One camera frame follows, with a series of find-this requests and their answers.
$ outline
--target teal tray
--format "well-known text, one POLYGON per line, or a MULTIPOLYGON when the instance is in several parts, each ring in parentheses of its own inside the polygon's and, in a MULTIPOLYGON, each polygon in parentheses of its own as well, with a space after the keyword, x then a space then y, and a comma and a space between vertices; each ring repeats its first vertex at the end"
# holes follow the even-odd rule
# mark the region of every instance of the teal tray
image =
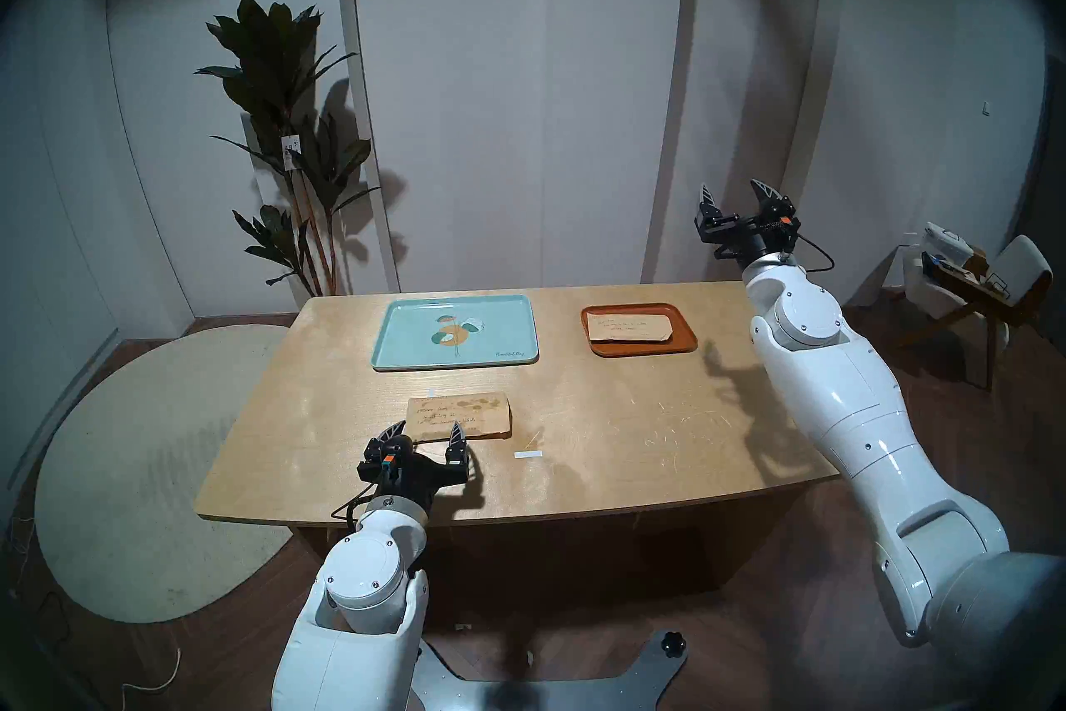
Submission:
POLYGON ((378 372, 532 363, 540 351, 526 295, 393 301, 370 366, 378 372))

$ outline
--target plant tag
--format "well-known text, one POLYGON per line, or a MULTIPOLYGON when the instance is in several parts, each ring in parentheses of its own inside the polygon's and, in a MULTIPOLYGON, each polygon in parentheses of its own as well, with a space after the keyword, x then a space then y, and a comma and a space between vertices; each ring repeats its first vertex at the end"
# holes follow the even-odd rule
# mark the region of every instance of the plant tag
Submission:
POLYGON ((292 159, 293 151, 300 151, 300 135, 286 134, 281 138, 281 160, 285 162, 286 172, 295 172, 296 163, 292 159))

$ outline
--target black knob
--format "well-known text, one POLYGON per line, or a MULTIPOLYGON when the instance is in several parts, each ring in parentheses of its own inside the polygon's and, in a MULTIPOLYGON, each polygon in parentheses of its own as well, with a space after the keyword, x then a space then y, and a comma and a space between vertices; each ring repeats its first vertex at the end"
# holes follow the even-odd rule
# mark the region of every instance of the black knob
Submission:
POLYGON ((663 650, 666 651, 666 656, 671 658, 680 657, 684 653, 684 649, 688 647, 688 643, 677 631, 667 631, 663 636, 663 650))

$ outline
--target potted plant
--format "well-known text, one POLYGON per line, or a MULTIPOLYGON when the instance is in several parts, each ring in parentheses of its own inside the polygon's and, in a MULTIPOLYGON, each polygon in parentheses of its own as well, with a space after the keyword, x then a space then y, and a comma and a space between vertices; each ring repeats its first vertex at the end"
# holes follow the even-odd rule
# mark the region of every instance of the potted plant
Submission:
POLYGON ((294 116, 319 78, 338 63, 355 56, 351 52, 323 67, 334 46, 317 60, 311 59, 321 19, 322 14, 313 5, 293 17, 287 5, 274 3, 270 12, 264 12, 255 0, 241 0, 237 19, 215 17, 217 25, 207 23, 208 31, 237 58, 239 65, 207 66, 196 74, 222 80, 226 96, 252 118, 259 150, 217 134, 212 136, 263 161, 285 180, 289 192, 292 215, 264 206, 260 220, 248 223, 233 212, 238 225, 257 242, 245 252, 290 269, 268 284, 295 275, 310 294, 334 295, 338 290, 334 217, 374 190, 364 189, 341 200, 353 175, 358 176, 359 167, 370 157, 369 140, 360 140, 356 134, 352 143, 340 149, 333 117, 318 118, 316 124, 310 115, 294 116), (325 219, 325 244, 311 192, 325 219), (318 263, 310 253, 308 235, 318 253, 318 263))

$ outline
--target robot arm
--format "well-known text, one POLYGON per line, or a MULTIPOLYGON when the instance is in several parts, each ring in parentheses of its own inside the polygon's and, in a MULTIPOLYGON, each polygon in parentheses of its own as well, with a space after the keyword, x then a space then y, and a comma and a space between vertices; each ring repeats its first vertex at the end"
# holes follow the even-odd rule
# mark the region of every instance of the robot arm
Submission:
POLYGON ((928 637, 930 602, 972 560, 1006 551, 995 514, 948 485, 915 439, 899 385, 831 294, 792 257, 787 197, 752 181, 760 212, 724 216, 707 190, 696 227, 736 258, 755 306, 756 352, 798 430, 852 486, 874 538, 874 579, 897 639, 928 637))
POLYGON ((370 439, 359 478, 376 485, 354 533, 337 543, 314 578, 281 655, 274 711, 402 711, 407 707, 430 602, 425 524, 439 488, 465 484, 466 434, 452 427, 439 465, 415 452, 404 422, 370 439))

